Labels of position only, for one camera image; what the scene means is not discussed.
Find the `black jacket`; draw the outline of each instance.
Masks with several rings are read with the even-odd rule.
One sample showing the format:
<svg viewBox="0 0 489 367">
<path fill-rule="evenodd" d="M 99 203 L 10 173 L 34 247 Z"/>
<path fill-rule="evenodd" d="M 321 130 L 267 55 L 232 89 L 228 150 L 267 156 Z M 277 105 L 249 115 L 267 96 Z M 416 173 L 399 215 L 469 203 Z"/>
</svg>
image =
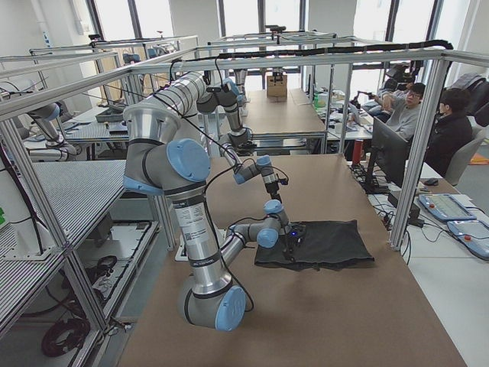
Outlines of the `black jacket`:
<svg viewBox="0 0 489 367">
<path fill-rule="evenodd" d="M 425 162 L 441 176 L 445 176 L 453 154 L 470 140 L 472 127 L 464 112 L 441 117 L 428 143 Z"/>
</svg>

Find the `computer mouse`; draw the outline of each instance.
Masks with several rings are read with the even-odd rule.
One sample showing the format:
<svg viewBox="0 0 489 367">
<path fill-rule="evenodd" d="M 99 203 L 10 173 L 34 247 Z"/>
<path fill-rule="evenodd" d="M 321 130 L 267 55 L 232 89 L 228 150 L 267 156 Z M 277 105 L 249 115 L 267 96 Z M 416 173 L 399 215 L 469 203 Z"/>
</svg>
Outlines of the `computer mouse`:
<svg viewBox="0 0 489 367">
<path fill-rule="evenodd" d="M 438 186 L 438 178 L 429 178 L 423 182 L 426 186 Z"/>
</svg>

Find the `office chair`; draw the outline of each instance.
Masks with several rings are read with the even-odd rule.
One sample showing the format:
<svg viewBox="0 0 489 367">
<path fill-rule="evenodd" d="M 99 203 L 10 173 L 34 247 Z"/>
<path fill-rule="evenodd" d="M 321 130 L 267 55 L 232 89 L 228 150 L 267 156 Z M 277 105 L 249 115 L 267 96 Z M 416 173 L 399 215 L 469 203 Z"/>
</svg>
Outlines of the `office chair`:
<svg viewBox="0 0 489 367">
<path fill-rule="evenodd" d="M 465 168 L 467 168 L 485 137 L 486 131 L 484 128 L 481 126 L 472 126 L 472 140 L 455 152 L 450 161 L 449 168 L 446 171 L 445 180 L 447 180 L 449 184 L 452 186 L 458 184 Z"/>
</svg>

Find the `brown table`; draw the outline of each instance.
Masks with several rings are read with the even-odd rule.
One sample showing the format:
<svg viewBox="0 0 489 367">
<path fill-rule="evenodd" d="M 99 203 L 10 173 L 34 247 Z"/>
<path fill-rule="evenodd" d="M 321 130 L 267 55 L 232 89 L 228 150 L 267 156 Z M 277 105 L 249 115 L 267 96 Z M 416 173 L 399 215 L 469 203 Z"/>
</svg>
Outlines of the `brown table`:
<svg viewBox="0 0 489 367">
<path fill-rule="evenodd" d="M 259 268 L 244 250 L 231 269 L 255 310 L 237 330 L 191 326 L 176 311 L 189 266 L 168 256 L 120 366 L 462 366 L 465 365 L 340 155 L 273 157 L 290 176 L 280 189 L 293 221 L 358 221 L 375 263 L 341 271 Z M 227 167 L 213 160 L 213 174 Z M 261 179 L 236 187 L 230 174 L 209 189 L 221 227 L 262 216 Z"/>
<path fill-rule="evenodd" d="M 248 116 L 245 126 L 253 131 L 253 139 L 320 139 L 325 144 L 324 122 L 318 117 L 301 89 L 288 89 L 287 98 L 267 97 L 266 90 L 248 93 Z"/>
</svg>

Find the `blue and white control panel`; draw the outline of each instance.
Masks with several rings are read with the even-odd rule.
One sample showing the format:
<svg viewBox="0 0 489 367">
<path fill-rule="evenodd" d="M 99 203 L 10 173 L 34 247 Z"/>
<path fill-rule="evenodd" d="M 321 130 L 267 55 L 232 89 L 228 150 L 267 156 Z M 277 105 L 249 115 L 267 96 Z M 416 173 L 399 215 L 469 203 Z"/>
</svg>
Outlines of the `blue and white control panel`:
<svg viewBox="0 0 489 367">
<path fill-rule="evenodd" d="M 477 219 L 449 193 L 421 194 L 421 204 L 438 220 L 475 220 Z"/>
<path fill-rule="evenodd" d="M 479 220 L 447 222 L 451 233 L 463 243 L 468 250 L 483 260 L 489 260 L 489 226 Z"/>
</svg>

